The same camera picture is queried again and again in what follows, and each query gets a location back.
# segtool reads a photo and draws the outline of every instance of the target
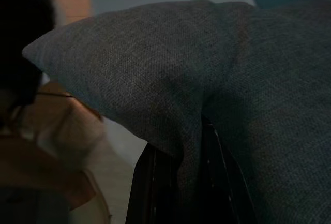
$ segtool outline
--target gray cushion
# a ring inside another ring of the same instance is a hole
[[[260,223],[331,223],[331,0],[145,5],[56,29],[23,54],[182,160],[184,205],[204,114],[238,161]]]

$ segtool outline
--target floor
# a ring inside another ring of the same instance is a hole
[[[90,0],[57,0],[72,23],[89,16]],[[63,94],[51,82],[39,92]],[[125,223],[133,168],[120,159],[110,147],[103,123],[81,103],[72,98],[38,95],[27,108],[23,128],[39,133],[38,143],[58,157],[68,168],[89,168],[107,200],[112,223]]]

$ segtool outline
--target cushion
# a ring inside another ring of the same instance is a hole
[[[207,0],[109,12],[23,55],[180,164],[194,201],[201,115],[240,165],[259,223],[331,222],[331,0]]]

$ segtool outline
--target pillow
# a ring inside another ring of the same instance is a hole
[[[275,9],[144,5],[23,50],[107,118],[172,156],[194,201],[201,115],[240,165],[259,223],[331,222],[331,0]]]

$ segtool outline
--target gray upholstery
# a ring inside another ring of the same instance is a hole
[[[260,223],[331,223],[331,0],[145,5],[56,29],[23,55],[181,161],[183,206],[204,114],[241,166]]]

